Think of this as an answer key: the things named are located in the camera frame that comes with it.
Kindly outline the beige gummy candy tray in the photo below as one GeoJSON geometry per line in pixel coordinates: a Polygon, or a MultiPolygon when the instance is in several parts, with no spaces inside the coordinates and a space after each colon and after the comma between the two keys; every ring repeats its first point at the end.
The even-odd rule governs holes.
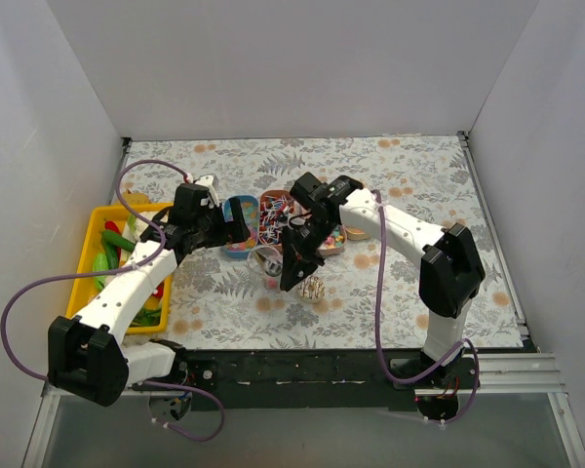
{"type": "Polygon", "coordinates": [[[345,227],[345,232],[347,235],[347,239],[350,241],[354,241],[354,242],[367,240],[371,237],[365,231],[358,229],[358,228],[353,228],[350,226],[345,227]]]}

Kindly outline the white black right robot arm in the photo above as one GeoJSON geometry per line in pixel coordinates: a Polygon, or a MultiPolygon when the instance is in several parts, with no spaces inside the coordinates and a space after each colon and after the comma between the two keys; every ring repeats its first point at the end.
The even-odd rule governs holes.
{"type": "Polygon", "coordinates": [[[468,343],[463,336],[467,312],[486,276],[470,229],[416,218],[346,175],[326,183],[305,173],[291,194],[309,217],[282,231],[280,289],[290,291],[323,265],[318,249],[338,225],[379,240],[383,253],[394,250],[418,269],[418,294],[429,311],[422,369],[409,381],[423,378],[433,387],[448,385],[457,375],[455,360],[468,343]]]}

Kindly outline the clear glass jar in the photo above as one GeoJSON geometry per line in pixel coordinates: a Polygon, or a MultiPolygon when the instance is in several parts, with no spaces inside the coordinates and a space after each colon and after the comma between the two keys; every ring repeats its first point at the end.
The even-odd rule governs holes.
{"type": "Polygon", "coordinates": [[[259,245],[250,250],[247,267],[268,290],[278,290],[283,271],[283,257],[273,246],[259,245]]]}

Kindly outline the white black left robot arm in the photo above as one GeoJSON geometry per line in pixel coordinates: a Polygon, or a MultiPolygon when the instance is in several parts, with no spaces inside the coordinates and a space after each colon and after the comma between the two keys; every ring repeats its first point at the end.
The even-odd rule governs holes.
{"type": "Polygon", "coordinates": [[[188,255],[250,237],[240,200],[222,205],[203,178],[181,184],[173,204],[147,221],[127,271],[73,318],[56,318],[48,331],[50,384],[104,407],[133,384],[152,380],[176,390],[186,382],[190,371],[181,345],[150,340],[126,348],[123,339],[155,288],[188,255]]]}

